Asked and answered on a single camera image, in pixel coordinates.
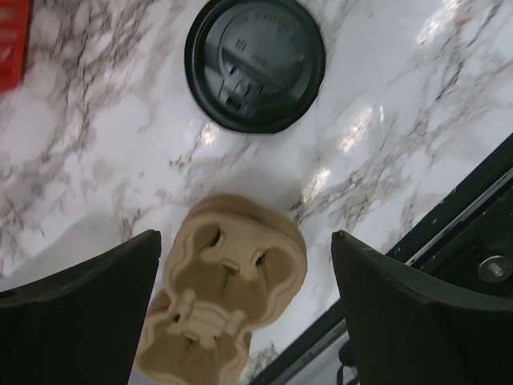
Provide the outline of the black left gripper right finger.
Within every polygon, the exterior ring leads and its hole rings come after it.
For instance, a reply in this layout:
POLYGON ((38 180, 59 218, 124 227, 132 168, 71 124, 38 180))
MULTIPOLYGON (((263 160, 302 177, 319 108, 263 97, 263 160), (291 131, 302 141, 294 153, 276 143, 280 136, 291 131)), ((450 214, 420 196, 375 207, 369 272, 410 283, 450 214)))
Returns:
POLYGON ((512 301, 414 269, 345 231, 331 253, 362 384, 510 384, 512 301))

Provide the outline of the brown cardboard cup carrier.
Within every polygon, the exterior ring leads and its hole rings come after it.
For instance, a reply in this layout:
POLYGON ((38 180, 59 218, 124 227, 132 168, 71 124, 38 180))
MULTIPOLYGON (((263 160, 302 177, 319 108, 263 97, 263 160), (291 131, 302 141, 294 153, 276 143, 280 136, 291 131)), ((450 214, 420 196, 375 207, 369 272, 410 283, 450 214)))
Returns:
POLYGON ((307 248, 288 218, 243 196, 202 200, 185 217, 144 321, 135 365, 157 384, 234 384, 252 334, 299 292, 307 248))

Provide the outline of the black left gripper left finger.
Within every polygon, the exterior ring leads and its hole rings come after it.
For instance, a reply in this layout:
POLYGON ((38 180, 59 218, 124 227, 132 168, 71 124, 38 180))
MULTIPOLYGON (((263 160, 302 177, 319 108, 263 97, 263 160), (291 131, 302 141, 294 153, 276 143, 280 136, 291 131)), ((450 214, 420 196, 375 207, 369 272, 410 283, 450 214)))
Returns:
POLYGON ((147 230, 1 292, 3 384, 126 384, 161 255, 147 230))

